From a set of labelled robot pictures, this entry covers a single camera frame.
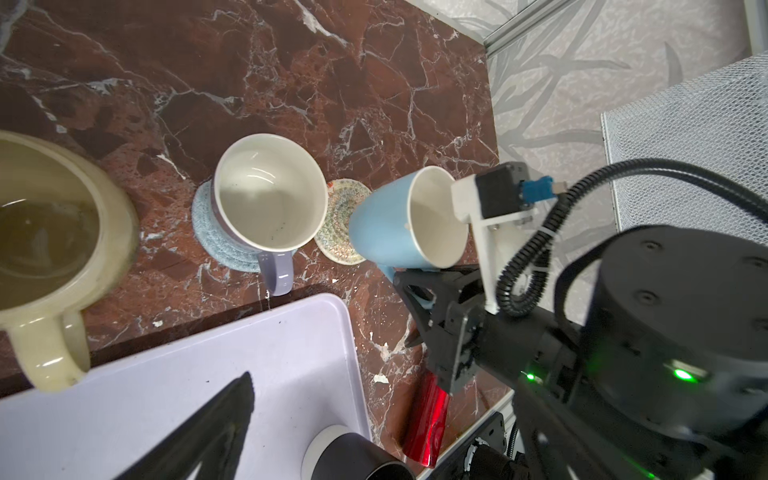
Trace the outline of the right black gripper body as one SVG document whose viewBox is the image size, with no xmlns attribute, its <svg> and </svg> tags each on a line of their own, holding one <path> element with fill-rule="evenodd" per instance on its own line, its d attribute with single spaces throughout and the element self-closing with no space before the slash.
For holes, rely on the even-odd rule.
<svg viewBox="0 0 768 480">
<path fill-rule="evenodd" d="M 528 316 L 510 318 L 486 311 L 480 297 L 456 303 L 426 288 L 419 289 L 419 306 L 419 330 L 429 351 L 427 368 L 446 393 L 463 390 L 484 370 L 513 389 L 528 381 L 562 394 L 557 381 L 564 338 L 552 312 L 536 307 Z"/>
</svg>

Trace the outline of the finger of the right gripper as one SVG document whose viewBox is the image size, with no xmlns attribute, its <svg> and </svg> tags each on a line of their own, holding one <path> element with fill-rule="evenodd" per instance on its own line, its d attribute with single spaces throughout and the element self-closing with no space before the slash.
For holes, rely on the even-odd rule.
<svg viewBox="0 0 768 480">
<path fill-rule="evenodd" d="M 476 264 L 435 271 L 397 271 L 393 285 L 416 324 L 407 337 L 407 348 L 454 335 L 458 321 L 452 315 L 460 307 L 473 303 L 483 307 L 485 302 L 481 272 Z"/>
</svg>

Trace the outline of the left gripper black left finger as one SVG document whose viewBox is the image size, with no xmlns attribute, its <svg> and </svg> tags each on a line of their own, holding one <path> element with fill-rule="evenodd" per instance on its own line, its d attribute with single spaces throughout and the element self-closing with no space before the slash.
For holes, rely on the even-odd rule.
<svg viewBox="0 0 768 480">
<path fill-rule="evenodd" d="M 255 394 L 251 374 L 230 382 L 121 479 L 233 479 L 240 462 Z"/>
</svg>

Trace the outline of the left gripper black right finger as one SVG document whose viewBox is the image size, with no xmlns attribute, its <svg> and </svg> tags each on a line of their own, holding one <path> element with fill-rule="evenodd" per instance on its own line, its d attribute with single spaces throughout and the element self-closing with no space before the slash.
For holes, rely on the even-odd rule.
<svg viewBox="0 0 768 480">
<path fill-rule="evenodd" d="M 539 383 L 518 379 L 513 409 L 532 479 L 652 479 Z"/>
</svg>

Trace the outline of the white mug blue handle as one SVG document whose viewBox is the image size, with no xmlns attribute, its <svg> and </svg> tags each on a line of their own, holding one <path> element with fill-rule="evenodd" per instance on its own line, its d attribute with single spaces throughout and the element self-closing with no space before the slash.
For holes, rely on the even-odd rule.
<svg viewBox="0 0 768 480">
<path fill-rule="evenodd" d="M 454 215 L 454 183 L 448 171 L 427 166 L 377 189 L 351 215 L 352 246 L 389 281 L 398 269 L 454 266 L 469 236 Z"/>
</svg>

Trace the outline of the white patterned woven coaster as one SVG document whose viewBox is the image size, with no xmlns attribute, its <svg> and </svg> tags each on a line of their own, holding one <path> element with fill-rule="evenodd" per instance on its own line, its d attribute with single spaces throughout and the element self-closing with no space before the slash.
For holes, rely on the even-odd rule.
<svg viewBox="0 0 768 480">
<path fill-rule="evenodd" d="M 328 183 L 328 209 L 315 242 L 331 261 L 347 266 L 358 265 L 365 259 L 352 246 L 349 235 L 351 215 L 371 190 L 353 179 L 336 179 Z"/>
</svg>

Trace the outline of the black mug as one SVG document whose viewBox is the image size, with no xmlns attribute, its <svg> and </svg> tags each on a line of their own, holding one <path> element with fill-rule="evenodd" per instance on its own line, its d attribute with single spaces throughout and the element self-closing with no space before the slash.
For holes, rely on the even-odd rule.
<svg viewBox="0 0 768 480">
<path fill-rule="evenodd" d="M 303 480 L 414 480 L 398 460 L 343 425 L 322 430 L 309 444 L 301 467 Z"/>
</svg>

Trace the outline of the white mug purple handle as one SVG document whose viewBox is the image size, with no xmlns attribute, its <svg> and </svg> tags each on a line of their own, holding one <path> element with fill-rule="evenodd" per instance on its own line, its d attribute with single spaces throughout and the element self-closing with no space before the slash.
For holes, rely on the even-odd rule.
<svg viewBox="0 0 768 480">
<path fill-rule="evenodd" d="M 327 182 L 312 155 L 269 133 L 243 137 L 222 154 L 210 203 L 225 237 L 256 255 L 273 296 L 291 292 L 292 254 L 320 230 L 328 211 Z"/>
</svg>

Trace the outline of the grey blue woven coaster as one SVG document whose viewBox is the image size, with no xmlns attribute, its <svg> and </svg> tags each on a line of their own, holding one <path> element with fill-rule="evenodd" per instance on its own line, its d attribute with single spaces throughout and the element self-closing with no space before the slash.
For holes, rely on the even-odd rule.
<svg viewBox="0 0 768 480">
<path fill-rule="evenodd" d="M 194 235 L 204 250 L 219 264 L 235 271 L 259 273 L 257 253 L 232 240 L 213 212 L 212 182 L 197 189 L 191 206 Z"/>
</svg>

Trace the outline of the beige ceramic mug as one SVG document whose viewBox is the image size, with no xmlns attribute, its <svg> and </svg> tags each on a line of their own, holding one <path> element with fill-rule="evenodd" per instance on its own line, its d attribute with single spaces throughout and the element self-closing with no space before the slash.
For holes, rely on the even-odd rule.
<svg viewBox="0 0 768 480">
<path fill-rule="evenodd" d="M 94 163 L 1 134 L 1 328 L 29 382 L 57 392 L 90 369 L 83 311 L 127 274 L 138 248 L 128 195 Z"/>
</svg>

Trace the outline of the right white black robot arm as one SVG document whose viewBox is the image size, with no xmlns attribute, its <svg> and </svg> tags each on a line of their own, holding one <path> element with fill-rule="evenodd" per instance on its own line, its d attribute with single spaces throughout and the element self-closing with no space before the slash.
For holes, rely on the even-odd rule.
<svg viewBox="0 0 768 480">
<path fill-rule="evenodd" d="M 624 177 L 673 178 L 767 222 L 756 193 L 702 167 L 641 158 L 573 186 L 512 166 L 470 181 L 499 221 L 552 200 L 533 235 L 490 262 L 396 272 L 393 283 L 452 392 L 483 369 L 512 388 L 510 440 L 466 442 L 453 479 L 763 479 L 767 475 L 767 249 L 724 233 L 640 225 L 568 265 L 539 303 L 554 242 L 580 200 Z"/>
</svg>

